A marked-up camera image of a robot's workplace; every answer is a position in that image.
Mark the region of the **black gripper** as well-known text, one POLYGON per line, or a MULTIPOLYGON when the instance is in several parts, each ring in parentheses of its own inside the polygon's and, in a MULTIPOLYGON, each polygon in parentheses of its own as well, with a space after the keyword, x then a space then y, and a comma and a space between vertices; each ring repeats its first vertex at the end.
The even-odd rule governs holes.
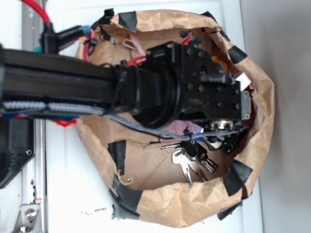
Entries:
POLYGON ((251 117, 249 93, 206 50, 168 42, 147 50, 145 67, 158 75, 157 96, 166 120, 240 121, 251 117))

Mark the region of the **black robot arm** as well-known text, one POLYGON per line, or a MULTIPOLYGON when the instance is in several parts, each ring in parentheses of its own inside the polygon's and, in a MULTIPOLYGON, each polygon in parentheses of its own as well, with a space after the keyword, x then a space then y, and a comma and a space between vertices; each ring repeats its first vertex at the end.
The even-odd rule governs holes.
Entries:
POLYGON ((251 98, 207 51, 175 42, 149 49, 137 67, 2 49, 0 112, 63 120, 129 113, 150 129, 175 120, 235 128, 251 117, 251 98))

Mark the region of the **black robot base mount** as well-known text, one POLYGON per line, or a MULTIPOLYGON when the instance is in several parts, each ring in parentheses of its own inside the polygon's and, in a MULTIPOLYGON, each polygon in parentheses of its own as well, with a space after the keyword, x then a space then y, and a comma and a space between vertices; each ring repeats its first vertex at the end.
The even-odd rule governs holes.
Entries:
POLYGON ((0 119, 0 188, 4 189, 34 156, 34 121, 0 119))

